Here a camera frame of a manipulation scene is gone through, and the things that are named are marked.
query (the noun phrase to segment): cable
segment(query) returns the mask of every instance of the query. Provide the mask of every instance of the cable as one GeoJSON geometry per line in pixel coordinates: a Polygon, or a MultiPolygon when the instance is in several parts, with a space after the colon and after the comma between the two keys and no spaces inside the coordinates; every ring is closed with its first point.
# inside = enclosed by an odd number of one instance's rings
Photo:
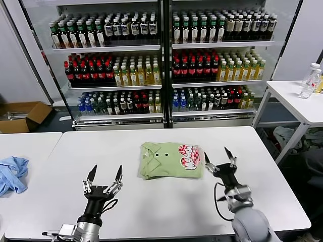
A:
{"type": "Polygon", "coordinates": [[[231,222],[231,221],[233,221],[233,219],[229,219],[229,218],[224,217],[224,216],[220,213],[220,211],[219,211],[219,208],[218,208],[218,202],[217,202],[217,185],[218,185],[218,184],[224,187],[224,185],[223,185],[223,184],[221,184],[221,183],[216,183],[216,185],[215,185],[215,187],[214,187],[214,203],[216,204],[216,210],[217,210],[217,212],[218,212],[219,216],[220,216],[222,219],[224,219],[225,221],[229,221],[229,222],[231,222]]]}
{"type": "Polygon", "coordinates": [[[101,214],[103,214],[104,212],[106,212],[107,210],[110,210],[110,209],[112,209],[116,204],[118,203],[118,199],[112,199],[111,201],[109,201],[104,207],[103,207],[103,210],[102,210],[102,212],[101,212],[101,214]]]}

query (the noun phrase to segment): shelf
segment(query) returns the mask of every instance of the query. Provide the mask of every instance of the shelf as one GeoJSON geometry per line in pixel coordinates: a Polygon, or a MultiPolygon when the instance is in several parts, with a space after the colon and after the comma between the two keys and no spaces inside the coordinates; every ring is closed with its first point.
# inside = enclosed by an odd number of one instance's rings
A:
{"type": "Polygon", "coordinates": [[[143,113],[126,115],[98,115],[98,116],[79,116],[78,122],[97,122],[97,121],[126,121],[142,119],[163,119],[163,113],[143,113]]]}
{"type": "Polygon", "coordinates": [[[153,44],[153,45],[127,45],[127,46],[53,49],[53,51],[56,53],[70,54],[70,53],[92,53],[92,52],[144,51],[144,50],[159,50],[159,49],[160,49],[160,44],[153,44]]]}
{"type": "Polygon", "coordinates": [[[161,85],[151,86],[129,86],[129,87],[84,87],[84,88],[68,88],[67,92],[104,92],[104,91],[127,91],[127,90],[152,90],[161,89],[161,85]]]}
{"type": "Polygon", "coordinates": [[[225,47],[251,47],[280,45],[276,41],[245,41],[245,42],[215,42],[215,43],[187,43],[172,44],[173,49],[195,49],[195,48],[225,48],[225,47]]]}
{"type": "Polygon", "coordinates": [[[254,113],[254,109],[219,109],[211,111],[173,112],[172,117],[199,117],[218,115],[239,115],[254,113]]]}
{"type": "Polygon", "coordinates": [[[232,81],[232,82],[201,82],[201,83],[177,83],[172,84],[173,88],[184,88],[184,87],[214,87],[214,86],[235,86],[235,85],[252,85],[263,83],[262,80],[254,81],[232,81]]]}
{"type": "Polygon", "coordinates": [[[36,0],[38,6],[66,6],[85,4],[118,4],[118,3],[140,3],[156,2],[157,0],[36,0]]]}

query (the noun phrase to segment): beverage cooler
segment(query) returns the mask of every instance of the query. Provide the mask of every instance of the beverage cooler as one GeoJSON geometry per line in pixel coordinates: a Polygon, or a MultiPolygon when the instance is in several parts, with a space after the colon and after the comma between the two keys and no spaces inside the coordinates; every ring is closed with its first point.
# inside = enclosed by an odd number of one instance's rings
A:
{"type": "Polygon", "coordinates": [[[251,124],[300,5],[15,1],[76,130],[251,124]]]}

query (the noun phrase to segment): cardboard box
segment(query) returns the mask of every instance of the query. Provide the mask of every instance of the cardboard box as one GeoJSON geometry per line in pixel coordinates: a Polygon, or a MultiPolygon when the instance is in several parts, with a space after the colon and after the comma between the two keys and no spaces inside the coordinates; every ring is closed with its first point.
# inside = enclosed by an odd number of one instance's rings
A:
{"type": "Polygon", "coordinates": [[[0,115],[8,111],[28,113],[26,118],[0,120],[0,131],[5,134],[29,133],[40,125],[49,115],[52,108],[42,102],[17,102],[0,104],[0,115]]]}

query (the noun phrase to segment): table leg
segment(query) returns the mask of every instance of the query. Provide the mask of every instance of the table leg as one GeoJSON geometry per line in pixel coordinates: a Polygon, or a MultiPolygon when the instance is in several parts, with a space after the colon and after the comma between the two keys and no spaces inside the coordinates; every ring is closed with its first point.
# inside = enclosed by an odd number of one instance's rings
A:
{"type": "Polygon", "coordinates": [[[263,98],[262,98],[262,100],[261,100],[261,103],[260,103],[260,106],[259,106],[259,108],[258,108],[258,111],[257,111],[257,113],[256,113],[256,116],[254,117],[254,119],[253,119],[253,121],[252,121],[252,126],[253,126],[255,129],[256,129],[256,127],[257,127],[257,125],[258,125],[259,121],[260,121],[260,118],[261,118],[261,116],[262,116],[262,114],[263,114],[264,109],[266,108],[266,105],[267,105],[267,103],[268,103],[268,101],[269,101],[270,97],[271,97],[271,93],[269,92],[269,89],[268,89],[268,87],[267,87],[267,88],[266,88],[266,91],[265,91],[265,93],[264,93],[264,96],[263,96],[263,98]]]}
{"type": "Polygon", "coordinates": [[[309,125],[306,123],[301,123],[291,139],[287,142],[286,146],[283,148],[277,159],[275,160],[276,164],[279,164],[279,162],[282,161],[284,156],[287,154],[287,152],[290,149],[293,149],[297,142],[302,138],[302,136],[306,133],[307,129],[309,128],[309,125]]]}

